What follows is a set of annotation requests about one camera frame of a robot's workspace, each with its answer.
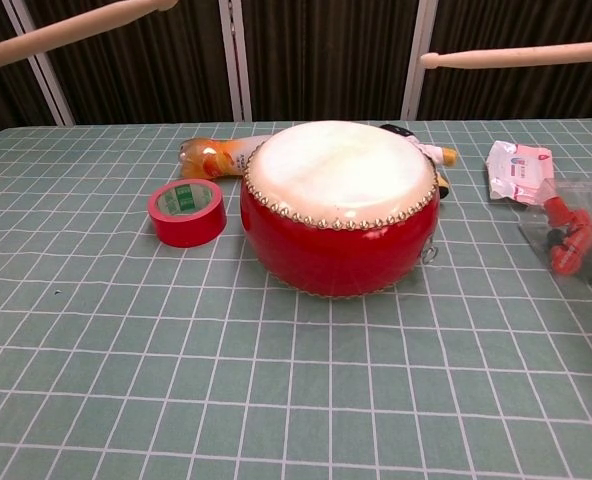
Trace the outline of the white partition frame post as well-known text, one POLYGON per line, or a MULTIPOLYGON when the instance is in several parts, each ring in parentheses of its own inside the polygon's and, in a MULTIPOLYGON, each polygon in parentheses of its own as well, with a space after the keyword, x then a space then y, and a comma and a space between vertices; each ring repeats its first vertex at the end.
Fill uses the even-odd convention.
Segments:
MULTIPOLYGON (((25 0, 1 0, 1 2, 17 36, 36 29, 25 0)), ((40 53, 28 57, 27 61, 56 125, 74 126, 75 120, 70 106, 47 55, 40 53)))
POLYGON ((252 122, 242 0, 218 0, 233 120, 252 122))
POLYGON ((415 120, 425 77, 420 57, 429 52, 439 0, 418 0, 410 59, 408 62, 400 118, 415 120))

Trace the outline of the clear bag with red parts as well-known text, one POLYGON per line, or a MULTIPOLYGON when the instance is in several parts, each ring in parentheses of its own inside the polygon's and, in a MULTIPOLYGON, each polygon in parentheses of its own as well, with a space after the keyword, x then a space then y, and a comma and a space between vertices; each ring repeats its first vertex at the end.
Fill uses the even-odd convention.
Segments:
POLYGON ((592 285, 592 178, 545 180, 519 229, 556 277, 592 285))

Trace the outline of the wooden drumstick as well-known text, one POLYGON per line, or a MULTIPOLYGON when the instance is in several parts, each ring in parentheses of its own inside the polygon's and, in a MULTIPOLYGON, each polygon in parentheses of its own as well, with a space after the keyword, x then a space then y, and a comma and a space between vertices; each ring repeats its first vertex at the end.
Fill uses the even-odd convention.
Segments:
POLYGON ((118 0, 0 42, 0 67, 25 60, 167 11, 179 0, 118 0))
POLYGON ((592 62, 592 42, 536 47, 470 50, 449 54, 426 53, 420 57, 426 69, 499 69, 592 62))

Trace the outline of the white pink wet wipes pack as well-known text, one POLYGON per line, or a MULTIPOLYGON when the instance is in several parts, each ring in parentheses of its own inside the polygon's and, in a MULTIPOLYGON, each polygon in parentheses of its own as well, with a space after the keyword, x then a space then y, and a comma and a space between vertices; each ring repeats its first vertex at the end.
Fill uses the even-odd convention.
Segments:
POLYGON ((506 141, 495 141, 485 160, 491 200, 509 199, 540 205, 539 191, 554 178, 552 152, 506 141))

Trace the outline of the red adhesive tape roll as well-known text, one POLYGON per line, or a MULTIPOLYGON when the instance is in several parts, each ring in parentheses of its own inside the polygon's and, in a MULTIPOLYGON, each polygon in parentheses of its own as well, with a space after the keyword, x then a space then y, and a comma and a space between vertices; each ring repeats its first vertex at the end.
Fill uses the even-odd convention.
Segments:
POLYGON ((147 209, 158 239, 178 248, 209 243, 227 222, 221 189, 204 179, 182 179, 162 186, 150 196, 147 209))

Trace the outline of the black-headed plush doll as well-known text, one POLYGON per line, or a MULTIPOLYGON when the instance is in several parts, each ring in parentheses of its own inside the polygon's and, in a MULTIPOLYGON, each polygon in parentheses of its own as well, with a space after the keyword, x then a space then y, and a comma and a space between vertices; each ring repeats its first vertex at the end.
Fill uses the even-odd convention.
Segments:
POLYGON ((412 143, 418 150, 420 150, 426 157, 428 157, 435 165, 442 165, 445 167, 452 167, 458 160, 458 152, 452 148, 439 147, 422 143, 416 135, 407 128, 397 126, 394 124, 383 124, 381 129, 395 133, 404 137, 407 141, 412 143))

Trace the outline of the green checked tablecloth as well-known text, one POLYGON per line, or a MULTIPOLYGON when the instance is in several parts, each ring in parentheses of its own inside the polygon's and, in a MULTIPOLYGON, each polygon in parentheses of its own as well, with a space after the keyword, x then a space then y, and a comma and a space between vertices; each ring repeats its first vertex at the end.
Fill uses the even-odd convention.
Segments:
POLYGON ((192 136, 272 123, 0 132, 0 480, 592 480, 592 286, 491 202, 496 140, 592 177, 592 120, 422 122, 455 147, 437 258, 364 298, 277 282, 227 227, 160 243, 192 136))

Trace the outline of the red drum with white skin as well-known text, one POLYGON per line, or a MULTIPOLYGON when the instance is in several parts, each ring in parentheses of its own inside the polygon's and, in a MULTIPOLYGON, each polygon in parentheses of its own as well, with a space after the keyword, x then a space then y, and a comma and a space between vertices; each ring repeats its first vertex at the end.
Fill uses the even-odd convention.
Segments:
POLYGON ((269 136, 245 166, 242 227, 259 262, 310 294, 387 288, 432 247, 436 163, 391 124, 314 121, 269 136))

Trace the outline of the orange drink plastic bottle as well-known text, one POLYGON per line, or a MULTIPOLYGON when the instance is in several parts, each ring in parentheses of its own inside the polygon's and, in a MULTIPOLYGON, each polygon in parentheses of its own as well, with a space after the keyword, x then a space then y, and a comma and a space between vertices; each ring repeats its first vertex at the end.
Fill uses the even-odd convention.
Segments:
POLYGON ((195 137, 183 142, 179 150, 180 176, 211 180, 241 176, 252 153, 270 135, 219 140, 195 137))

